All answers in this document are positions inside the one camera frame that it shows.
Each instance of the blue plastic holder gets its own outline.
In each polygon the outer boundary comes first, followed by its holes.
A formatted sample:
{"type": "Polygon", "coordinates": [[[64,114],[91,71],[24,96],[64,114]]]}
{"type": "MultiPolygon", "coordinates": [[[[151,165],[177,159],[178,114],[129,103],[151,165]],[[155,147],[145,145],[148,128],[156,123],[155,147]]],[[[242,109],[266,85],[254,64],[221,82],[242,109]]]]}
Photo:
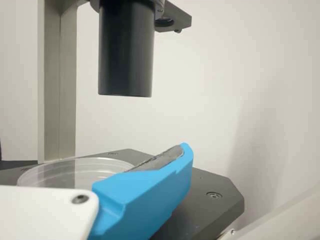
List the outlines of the blue plastic holder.
{"type": "Polygon", "coordinates": [[[95,182],[99,211],[89,240],[147,240],[168,220],[189,191],[194,154],[157,170],[123,172],[95,182]]]}

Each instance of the screw hole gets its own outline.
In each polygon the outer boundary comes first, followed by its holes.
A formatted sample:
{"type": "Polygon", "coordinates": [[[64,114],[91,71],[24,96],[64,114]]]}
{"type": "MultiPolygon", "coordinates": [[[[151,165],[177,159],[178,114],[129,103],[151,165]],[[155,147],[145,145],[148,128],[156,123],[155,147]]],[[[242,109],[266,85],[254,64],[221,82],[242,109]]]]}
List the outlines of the screw hole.
{"type": "Polygon", "coordinates": [[[89,197],[87,195],[78,195],[72,199],[73,204],[83,204],[88,201],[89,197]]]}
{"type": "Polygon", "coordinates": [[[206,193],[207,196],[209,196],[212,199],[221,199],[222,195],[218,192],[214,192],[214,191],[209,191],[206,193]]]}

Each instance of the screw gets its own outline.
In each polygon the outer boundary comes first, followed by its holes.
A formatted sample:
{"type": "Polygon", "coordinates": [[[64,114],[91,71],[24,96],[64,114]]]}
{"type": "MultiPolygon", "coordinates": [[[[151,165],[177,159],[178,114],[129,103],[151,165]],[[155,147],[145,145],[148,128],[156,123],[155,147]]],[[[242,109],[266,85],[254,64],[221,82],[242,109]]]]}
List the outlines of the screw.
{"type": "Polygon", "coordinates": [[[209,196],[212,199],[221,199],[222,195],[218,192],[214,192],[214,191],[209,191],[206,193],[207,196],[209,196]]]}
{"type": "Polygon", "coordinates": [[[83,204],[88,201],[89,197],[87,195],[78,195],[72,199],[73,204],[83,204]]]}

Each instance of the microscope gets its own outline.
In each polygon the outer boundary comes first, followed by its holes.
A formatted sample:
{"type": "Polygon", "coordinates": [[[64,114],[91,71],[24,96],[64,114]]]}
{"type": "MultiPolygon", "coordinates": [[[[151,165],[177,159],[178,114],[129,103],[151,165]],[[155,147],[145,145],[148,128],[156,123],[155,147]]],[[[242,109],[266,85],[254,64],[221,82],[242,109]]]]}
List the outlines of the microscope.
{"type": "MultiPolygon", "coordinates": [[[[55,6],[60,16],[82,4],[99,14],[100,95],[151,97],[155,31],[179,34],[192,23],[188,13],[167,0],[44,4],[55,6]]],[[[70,55],[65,54],[62,67],[68,68],[74,62],[66,61],[70,55]]],[[[0,171],[0,208],[6,222],[0,236],[217,239],[244,212],[244,197],[227,177],[192,167],[197,156],[191,147],[181,143],[157,156],[122,149],[45,164],[16,161],[0,171]],[[101,177],[105,165],[116,169],[115,174],[87,182],[88,175],[76,179],[71,174],[95,172],[101,177]]]]}

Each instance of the black objective lens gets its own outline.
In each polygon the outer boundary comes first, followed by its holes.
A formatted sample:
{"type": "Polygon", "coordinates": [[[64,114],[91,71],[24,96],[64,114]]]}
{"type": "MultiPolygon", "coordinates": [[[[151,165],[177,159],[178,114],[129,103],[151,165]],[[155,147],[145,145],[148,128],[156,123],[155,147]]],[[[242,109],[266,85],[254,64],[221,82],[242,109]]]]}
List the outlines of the black objective lens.
{"type": "Polygon", "coordinates": [[[100,1],[100,95],[151,97],[154,11],[147,0],[100,1]]]}

